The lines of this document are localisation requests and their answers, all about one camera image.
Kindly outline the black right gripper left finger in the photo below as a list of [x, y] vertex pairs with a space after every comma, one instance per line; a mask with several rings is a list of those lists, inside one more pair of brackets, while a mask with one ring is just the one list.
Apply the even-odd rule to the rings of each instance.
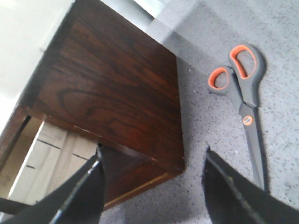
[[4, 224], [97, 224], [104, 208], [105, 177], [101, 146], [65, 183], [34, 205], [2, 198]]

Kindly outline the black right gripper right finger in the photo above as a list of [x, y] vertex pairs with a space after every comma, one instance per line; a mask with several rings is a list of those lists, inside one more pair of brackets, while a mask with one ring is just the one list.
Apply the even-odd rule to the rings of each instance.
[[202, 187], [214, 224], [297, 224], [298, 210], [277, 200], [206, 150]]

